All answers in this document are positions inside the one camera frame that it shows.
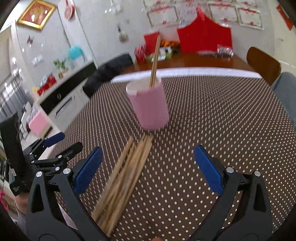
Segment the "person's left hand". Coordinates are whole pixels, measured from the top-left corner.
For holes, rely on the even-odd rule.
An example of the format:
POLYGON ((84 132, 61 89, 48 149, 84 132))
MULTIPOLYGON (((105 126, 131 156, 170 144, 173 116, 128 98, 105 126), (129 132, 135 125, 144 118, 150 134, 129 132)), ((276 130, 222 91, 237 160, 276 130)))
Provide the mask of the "person's left hand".
POLYGON ((27 205, 29 200, 29 193, 20 193, 15 196, 16 208, 23 214, 27 213, 27 205))

